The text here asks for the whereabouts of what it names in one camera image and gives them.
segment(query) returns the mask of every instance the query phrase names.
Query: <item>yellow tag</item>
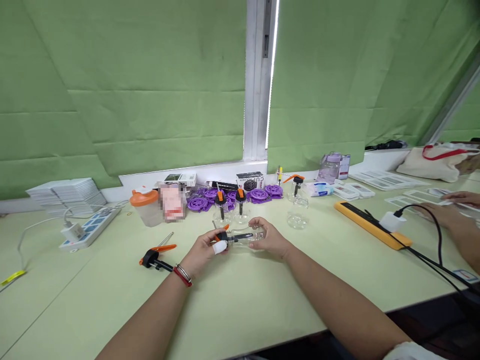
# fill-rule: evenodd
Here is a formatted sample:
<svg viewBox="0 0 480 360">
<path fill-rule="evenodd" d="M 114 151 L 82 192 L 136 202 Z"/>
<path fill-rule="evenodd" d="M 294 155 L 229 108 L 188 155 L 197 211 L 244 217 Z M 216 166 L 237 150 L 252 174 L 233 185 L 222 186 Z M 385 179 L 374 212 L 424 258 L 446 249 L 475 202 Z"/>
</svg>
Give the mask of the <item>yellow tag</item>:
<svg viewBox="0 0 480 360">
<path fill-rule="evenodd" d="M 13 273 L 12 275 L 10 275 L 9 277 L 6 278 L 6 280 L 4 280 L 1 285 L 2 286 L 5 286 L 7 285 L 8 283 L 10 283 L 12 280 L 18 278 L 18 277 L 21 277 L 23 274 L 25 274 L 26 271 L 23 271 L 23 270 L 20 270 L 20 271 L 17 271 L 15 273 Z"/>
</svg>

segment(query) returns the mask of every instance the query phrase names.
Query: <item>red bracelet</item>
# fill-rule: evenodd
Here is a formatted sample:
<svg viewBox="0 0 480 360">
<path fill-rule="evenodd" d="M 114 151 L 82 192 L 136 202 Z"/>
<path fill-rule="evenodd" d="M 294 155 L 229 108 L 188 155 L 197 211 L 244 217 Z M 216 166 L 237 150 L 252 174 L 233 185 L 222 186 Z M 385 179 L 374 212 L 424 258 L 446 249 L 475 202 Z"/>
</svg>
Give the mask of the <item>red bracelet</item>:
<svg viewBox="0 0 480 360">
<path fill-rule="evenodd" d="M 184 276 L 183 276 L 182 273 L 177 269 L 176 266 L 173 268 L 173 272 L 180 277 L 180 279 L 183 281 L 183 283 L 186 285 L 187 288 L 189 288 L 189 287 L 192 286 L 192 282 L 191 282 L 191 281 L 188 281 L 186 278 L 184 278 Z"/>
</svg>

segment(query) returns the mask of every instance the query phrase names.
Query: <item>silver bangle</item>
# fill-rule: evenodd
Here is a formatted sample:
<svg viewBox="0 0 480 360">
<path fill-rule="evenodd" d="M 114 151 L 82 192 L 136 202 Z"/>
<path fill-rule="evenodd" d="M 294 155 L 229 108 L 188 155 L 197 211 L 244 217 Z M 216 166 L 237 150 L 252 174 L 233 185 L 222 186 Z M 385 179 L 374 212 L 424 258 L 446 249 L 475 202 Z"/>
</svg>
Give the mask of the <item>silver bangle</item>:
<svg viewBox="0 0 480 360">
<path fill-rule="evenodd" d="M 192 279 L 191 279 L 190 276 L 187 274 L 187 272 L 184 270 L 184 268 L 180 266 L 180 264 L 177 264 L 176 268 L 177 268 L 178 271 L 183 275 L 183 277 L 185 278 L 186 281 L 188 281 L 189 283 L 192 282 Z"/>
</svg>

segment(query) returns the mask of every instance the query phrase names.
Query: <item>red bag strap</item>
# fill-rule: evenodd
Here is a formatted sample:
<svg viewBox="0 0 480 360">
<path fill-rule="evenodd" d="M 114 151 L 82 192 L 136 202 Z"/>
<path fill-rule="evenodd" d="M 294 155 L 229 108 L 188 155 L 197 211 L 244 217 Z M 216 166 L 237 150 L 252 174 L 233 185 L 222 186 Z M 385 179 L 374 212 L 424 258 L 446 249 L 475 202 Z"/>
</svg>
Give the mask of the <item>red bag strap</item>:
<svg viewBox="0 0 480 360">
<path fill-rule="evenodd" d="M 455 155 L 468 153 L 467 150 L 456 149 L 456 150 L 452 150 L 452 151 L 440 154 L 438 156 L 428 157 L 427 156 L 427 150 L 430 150 L 430 149 L 433 149 L 433 148 L 434 148 L 433 145 L 427 145 L 423 148 L 423 151 L 422 151 L 421 155 L 423 156 L 424 159 L 427 159 L 427 160 L 430 160 L 430 161 L 435 161 L 435 160 L 449 158 L 449 157 L 452 157 L 452 156 L 455 156 Z"/>
</svg>

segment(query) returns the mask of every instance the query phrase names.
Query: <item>white power strip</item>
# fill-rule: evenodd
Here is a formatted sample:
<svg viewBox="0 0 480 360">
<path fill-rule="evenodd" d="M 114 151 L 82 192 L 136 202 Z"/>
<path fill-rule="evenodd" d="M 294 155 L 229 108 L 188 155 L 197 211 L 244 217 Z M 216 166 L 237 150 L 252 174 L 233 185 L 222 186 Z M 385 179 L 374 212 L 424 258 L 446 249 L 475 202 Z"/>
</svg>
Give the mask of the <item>white power strip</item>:
<svg viewBox="0 0 480 360">
<path fill-rule="evenodd" d="M 106 216 L 101 216 L 102 211 L 96 213 L 90 220 L 88 220 L 82 229 L 85 235 L 78 241 L 70 242 L 66 240 L 58 248 L 62 251 L 72 251 L 76 249 L 88 248 L 100 235 L 100 233 L 107 227 L 114 217 L 121 209 L 112 209 Z"/>
</svg>

